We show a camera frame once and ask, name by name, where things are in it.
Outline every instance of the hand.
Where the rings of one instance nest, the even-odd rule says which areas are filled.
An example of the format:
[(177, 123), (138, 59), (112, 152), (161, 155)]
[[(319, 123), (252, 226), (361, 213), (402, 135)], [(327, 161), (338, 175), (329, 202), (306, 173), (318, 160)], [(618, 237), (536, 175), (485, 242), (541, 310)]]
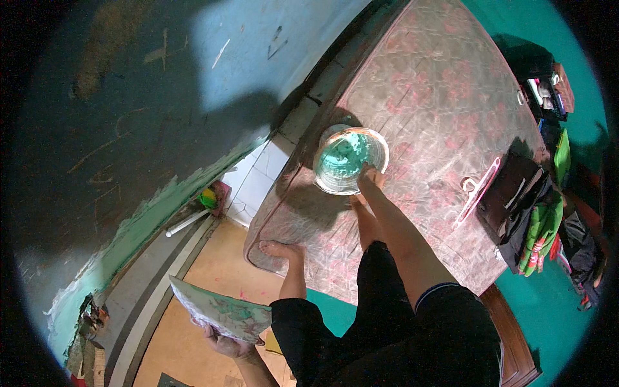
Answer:
[(246, 359), (249, 356), (258, 354), (254, 344), (222, 336), (210, 325), (204, 328), (204, 338), (215, 352), (231, 357), (234, 360)]
[(385, 176), (374, 165), (363, 162), (363, 167), (357, 177), (357, 186), (361, 192), (363, 193), (369, 186), (377, 186), (378, 189), (382, 190), (384, 185)]

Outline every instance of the black shorts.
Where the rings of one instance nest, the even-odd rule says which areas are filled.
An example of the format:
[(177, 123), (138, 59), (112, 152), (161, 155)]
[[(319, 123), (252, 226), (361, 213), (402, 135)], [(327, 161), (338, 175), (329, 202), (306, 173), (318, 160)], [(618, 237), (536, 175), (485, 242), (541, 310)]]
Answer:
[(381, 241), (364, 252), (357, 285), (355, 321), (341, 338), (324, 325), (315, 304), (301, 298), (271, 303), (272, 329), (298, 387), (500, 385), (500, 338), (467, 288), (436, 285), (413, 308)]

